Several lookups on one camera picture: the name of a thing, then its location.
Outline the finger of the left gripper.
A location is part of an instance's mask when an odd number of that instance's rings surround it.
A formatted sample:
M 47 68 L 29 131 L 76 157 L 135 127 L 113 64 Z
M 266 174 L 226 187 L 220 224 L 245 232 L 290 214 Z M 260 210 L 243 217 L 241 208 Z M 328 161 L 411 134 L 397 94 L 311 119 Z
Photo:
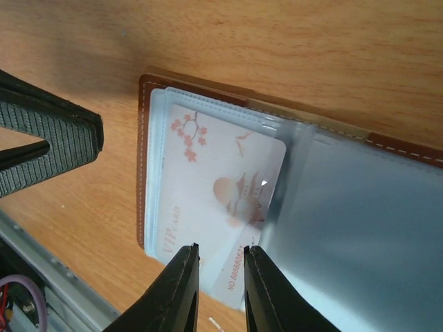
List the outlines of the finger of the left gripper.
M 99 114 L 1 72 L 1 127 L 39 142 L 1 151 L 1 196 L 95 161 L 104 145 Z

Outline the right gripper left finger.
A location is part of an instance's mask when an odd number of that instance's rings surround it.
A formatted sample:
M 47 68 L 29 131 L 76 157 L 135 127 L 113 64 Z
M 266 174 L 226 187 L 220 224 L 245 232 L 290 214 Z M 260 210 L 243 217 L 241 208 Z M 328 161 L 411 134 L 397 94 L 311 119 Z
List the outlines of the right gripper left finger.
M 143 295 L 105 332 L 196 331 L 199 246 L 183 246 Z

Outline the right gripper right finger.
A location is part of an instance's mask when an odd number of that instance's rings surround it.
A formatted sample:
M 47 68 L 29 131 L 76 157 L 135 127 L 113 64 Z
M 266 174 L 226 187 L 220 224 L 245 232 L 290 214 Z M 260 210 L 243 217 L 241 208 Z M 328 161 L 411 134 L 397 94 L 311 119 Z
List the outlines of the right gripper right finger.
M 244 301 L 248 331 L 338 331 L 259 246 L 244 249 Z

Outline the brown leather card holder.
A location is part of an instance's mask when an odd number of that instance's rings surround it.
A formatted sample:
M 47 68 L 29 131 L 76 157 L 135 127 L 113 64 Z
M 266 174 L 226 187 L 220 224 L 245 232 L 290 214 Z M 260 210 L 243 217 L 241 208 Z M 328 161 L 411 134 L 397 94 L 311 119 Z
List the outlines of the brown leather card holder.
M 175 104 L 285 144 L 260 239 L 251 246 L 261 246 L 337 328 L 442 330 L 441 145 L 344 124 L 307 105 L 236 86 L 144 74 L 137 240 L 157 260 L 163 146 Z

